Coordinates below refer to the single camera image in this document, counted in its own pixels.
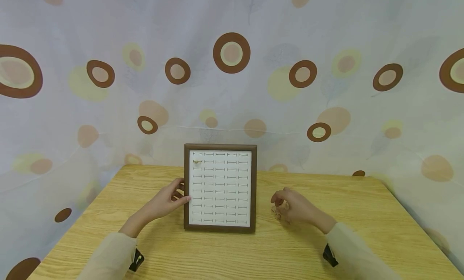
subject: hand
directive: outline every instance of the hand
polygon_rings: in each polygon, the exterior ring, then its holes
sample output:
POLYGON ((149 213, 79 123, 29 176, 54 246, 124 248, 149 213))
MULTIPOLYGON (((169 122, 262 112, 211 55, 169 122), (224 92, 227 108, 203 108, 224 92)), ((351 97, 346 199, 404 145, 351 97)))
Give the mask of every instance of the hand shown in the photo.
POLYGON ((272 195, 271 203, 275 204, 281 219, 287 222, 307 222, 317 227, 324 234, 328 234, 337 223, 336 220, 314 206, 303 195, 285 187, 272 195), (282 206, 287 201, 288 208, 282 206))
POLYGON ((184 190, 183 178, 176 178, 169 185, 160 189, 150 201, 129 217, 119 232, 136 238, 149 222, 169 215, 192 199, 190 196, 184 197, 178 189, 184 190))
POLYGON ((137 213, 143 215, 145 221, 151 222, 174 212, 178 207, 188 203, 192 197, 184 197, 177 190, 184 190, 184 179, 176 178, 169 185, 162 188, 137 213))

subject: forearm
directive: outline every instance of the forearm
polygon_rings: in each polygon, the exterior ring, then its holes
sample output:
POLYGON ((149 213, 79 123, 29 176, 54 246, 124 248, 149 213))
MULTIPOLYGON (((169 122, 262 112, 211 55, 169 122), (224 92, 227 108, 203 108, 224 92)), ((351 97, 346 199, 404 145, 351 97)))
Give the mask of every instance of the forearm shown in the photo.
POLYGON ((326 238, 339 264, 356 279, 401 279, 369 249, 361 237, 342 222, 336 223, 326 234, 326 238))
POLYGON ((134 260, 136 245, 137 240, 125 234, 109 234, 94 251, 77 279, 123 279, 134 260))
POLYGON ((122 279, 134 260, 136 238, 147 223, 140 212, 130 216, 119 232, 109 234, 102 241, 78 279, 122 279))
POLYGON ((131 215, 126 223, 119 230, 122 234, 126 234, 131 238, 136 238, 142 229, 149 223, 146 217, 140 211, 131 215))

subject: finger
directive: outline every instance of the finger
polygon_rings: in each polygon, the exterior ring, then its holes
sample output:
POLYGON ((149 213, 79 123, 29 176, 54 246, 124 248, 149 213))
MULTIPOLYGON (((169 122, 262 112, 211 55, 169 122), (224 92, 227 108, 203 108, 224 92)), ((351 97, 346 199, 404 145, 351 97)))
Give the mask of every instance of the finger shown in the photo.
POLYGON ((280 215, 280 219, 285 222, 290 222, 289 211, 283 207, 277 207, 277 213, 280 215))
POLYGON ((275 201, 276 207, 280 207, 282 203, 284 203, 284 200, 281 198, 277 198, 277 200, 275 201))
POLYGON ((287 191, 276 191, 271 197, 271 203, 275 203, 278 199, 287 200, 287 191))
POLYGON ((174 191, 172 194, 173 197, 182 198, 184 197, 179 191, 174 191))
POLYGON ((176 178, 173 180, 173 182, 169 183, 168 189, 170 191, 175 191, 177 189, 177 186, 180 185, 181 183, 184 183, 183 178, 176 178))
POLYGON ((188 203, 190 200, 192 200, 192 197, 187 195, 186 197, 179 198, 177 201, 174 201, 172 204, 174 206, 174 209, 177 209, 178 207, 181 207, 184 204, 188 203))

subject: left hand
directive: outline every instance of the left hand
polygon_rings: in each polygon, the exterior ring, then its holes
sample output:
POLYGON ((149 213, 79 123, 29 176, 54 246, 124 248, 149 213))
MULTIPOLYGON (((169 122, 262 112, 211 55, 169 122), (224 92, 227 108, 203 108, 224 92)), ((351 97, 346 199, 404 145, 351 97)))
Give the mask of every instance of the left hand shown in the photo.
POLYGON ((184 197, 178 190, 184 190, 183 178, 174 179, 158 191, 137 213, 146 219, 147 223, 169 215, 192 199, 190 196, 184 197))
POLYGON ((190 196, 184 197, 178 190, 184 190, 183 178, 176 178, 160 189, 148 203, 129 217, 119 232, 136 238, 149 222, 169 215, 192 199, 190 196))

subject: jewelry display board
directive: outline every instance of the jewelry display board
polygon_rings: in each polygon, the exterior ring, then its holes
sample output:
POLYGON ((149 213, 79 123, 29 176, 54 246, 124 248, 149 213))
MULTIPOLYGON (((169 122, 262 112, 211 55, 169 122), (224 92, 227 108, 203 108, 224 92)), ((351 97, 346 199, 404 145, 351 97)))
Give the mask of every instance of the jewelry display board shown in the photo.
POLYGON ((184 229, 254 232, 256 145, 184 146, 184 229))

